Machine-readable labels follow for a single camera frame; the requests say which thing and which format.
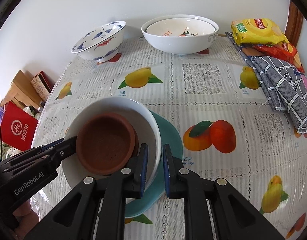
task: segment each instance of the wall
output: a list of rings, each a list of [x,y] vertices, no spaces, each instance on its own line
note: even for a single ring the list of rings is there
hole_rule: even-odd
[[[232,20],[268,17],[282,30],[289,0],[22,0],[0,30],[0,95],[19,69],[45,71],[54,81],[73,58],[73,44],[96,26],[127,22],[126,37],[141,34],[146,21],[168,14],[210,18],[220,33]]]
[[[297,49],[299,51],[300,60],[303,65],[305,75],[307,76],[307,21],[305,19],[303,20]]]

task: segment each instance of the haidilao logo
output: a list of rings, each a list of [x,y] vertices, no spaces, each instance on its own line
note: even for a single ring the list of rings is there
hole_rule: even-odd
[[[22,133],[22,123],[19,120],[14,120],[11,124],[11,131],[14,135]]]

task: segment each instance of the teal plate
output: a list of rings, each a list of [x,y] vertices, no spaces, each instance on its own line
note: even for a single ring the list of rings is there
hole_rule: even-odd
[[[179,159],[183,158],[183,146],[181,137],[176,128],[160,115],[154,113],[154,119],[159,127],[161,136],[161,145],[170,144],[172,156]],[[126,218],[133,218],[140,216],[146,210],[148,210],[165,192],[165,179],[163,173],[162,158],[157,170],[156,178],[147,190],[144,192],[141,199],[135,199],[134,201],[126,205]]]

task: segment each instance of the white bowl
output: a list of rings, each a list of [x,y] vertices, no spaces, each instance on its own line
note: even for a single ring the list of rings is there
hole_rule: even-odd
[[[146,175],[145,190],[151,185],[157,174],[157,168],[161,157],[161,138],[156,120],[143,104],[129,98],[120,96],[103,98],[95,101],[84,108],[73,120],[64,139],[78,135],[82,126],[93,116],[104,113],[114,112],[127,118],[134,127],[139,146],[142,143],[148,145],[148,166]],[[96,175],[87,171],[74,154],[62,161],[63,173],[71,188],[74,188],[85,177],[92,176],[95,179],[102,179],[106,176]]]
[[[148,27],[153,25],[154,23],[174,18],[186,18],[187,20],[195,19],[195,20],[204,21],[206,23],[211,24],[215,30],[209,34],[199,34],[196,36],[184,36],[184,37],[179,37],[178,35],[163,36],[163,35],[154,35],[147,33]],[[186,54],[196,53],[209,48],[215,42],[215,39],[219,31],[219,26],[214,21],[204,17],[187,15],[187,14],[176,14],[176,15],[167,15],[163,17],[158,17],[153,20],[150,20],[146,22],[144,25],[142,25],[141,31],[145,39],[148,41],[148,43],[151,46],[155,47],[156,49],[168,53],[186,55]]]
[[[125,26],[124,21],[102,25],[77,41],[71,53],[87,60],[108,61],[118,53],[118,47],[123,41]]]
[[[215,27],[197,19],[172,18],[151,24],[146,32],[157,36],[197,36],[214,33]]]

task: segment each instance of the terracotta pot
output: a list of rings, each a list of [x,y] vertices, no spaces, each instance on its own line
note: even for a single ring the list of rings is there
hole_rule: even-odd
[[[116,113],[97,115],[78,133],[78,159],[94,174],[112,174],[127,164],[134,150],[138,152],[136,138],[134,128],[123,116]]]

